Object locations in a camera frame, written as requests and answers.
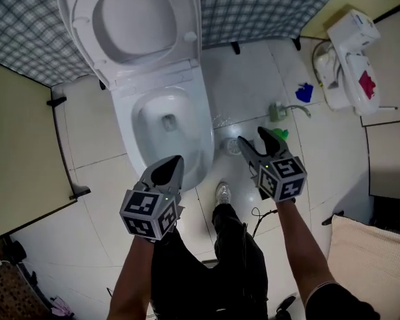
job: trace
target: plaid wallpaper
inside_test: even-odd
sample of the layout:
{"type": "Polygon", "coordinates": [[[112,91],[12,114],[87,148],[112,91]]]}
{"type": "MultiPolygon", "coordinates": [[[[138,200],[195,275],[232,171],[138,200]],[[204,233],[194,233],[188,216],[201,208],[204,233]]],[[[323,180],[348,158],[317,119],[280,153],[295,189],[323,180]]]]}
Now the plaid wallpaper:
{"type": "MultiPolygon", "coordinates": [[[[328,0],[201,0],[203,46],[292,37],[328,0]]],[[[54,86],[91,73],[56,0],[0,0],[0,64],[54,86]]]]}

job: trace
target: white shoe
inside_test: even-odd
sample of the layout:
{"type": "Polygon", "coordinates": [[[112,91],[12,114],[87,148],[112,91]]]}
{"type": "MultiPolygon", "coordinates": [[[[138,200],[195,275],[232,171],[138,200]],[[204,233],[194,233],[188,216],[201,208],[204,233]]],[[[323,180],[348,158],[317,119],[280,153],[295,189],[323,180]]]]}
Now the white shoe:
{"type": "Polygon", "coordinates": [[[231,203],[231,191],[227,183],[219,183],[215,193],[216,206],[231,203]]]}

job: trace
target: blue cloth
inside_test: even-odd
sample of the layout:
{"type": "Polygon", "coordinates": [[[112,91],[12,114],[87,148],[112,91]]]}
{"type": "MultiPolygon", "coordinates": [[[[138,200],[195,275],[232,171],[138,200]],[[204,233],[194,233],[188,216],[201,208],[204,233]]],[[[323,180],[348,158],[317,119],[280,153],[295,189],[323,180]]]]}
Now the blue cloth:
{"type": "Polygon", "coordinates": [[[313,95],[313,86],[308,83],[300,84],[300,88],[298,91],[295,93],[296,98],[298,100],[305,102],[305,103],[310,103],[311,101],[311,96],[313,95]]]}

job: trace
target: black pants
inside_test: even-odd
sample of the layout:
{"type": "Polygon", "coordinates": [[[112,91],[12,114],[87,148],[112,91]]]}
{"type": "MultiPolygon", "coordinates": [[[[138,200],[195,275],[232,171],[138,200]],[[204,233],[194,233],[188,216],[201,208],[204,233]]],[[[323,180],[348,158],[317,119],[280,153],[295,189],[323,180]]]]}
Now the black pants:
{"type": "Polygon", "coordinates": [[[188,251],[177,230],[155,245],[151,304],[156,315],[160,320],[234,319],[244,314],[246,319],[267,319],[268,278],[262,251],[229,204],[216,207],[212,222],[219,260],[212,269],[188,251]]]}

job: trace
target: toilet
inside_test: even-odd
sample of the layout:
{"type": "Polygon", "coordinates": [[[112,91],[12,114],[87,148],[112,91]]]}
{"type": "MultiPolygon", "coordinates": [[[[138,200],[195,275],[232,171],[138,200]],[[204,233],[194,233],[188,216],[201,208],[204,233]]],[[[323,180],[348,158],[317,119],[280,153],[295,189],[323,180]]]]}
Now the toilet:
{"type": "Polygon", "coordinates": [[[322,84],[326,102],[334,110],[354,107],[359,116],[380,109],[377,78],[364,50],[380,38],[367,15],[350,10],[328,30],[330,42],[316,48],[314,69],[322,84]]]}
{"type": "Polygon", "coordinates": [[[58,0],[58,6],[78,50],[111,92],[137,174],[182,155],[182,190],[200,184],[215,147],[199,61],[200,0],[58,0]]]}

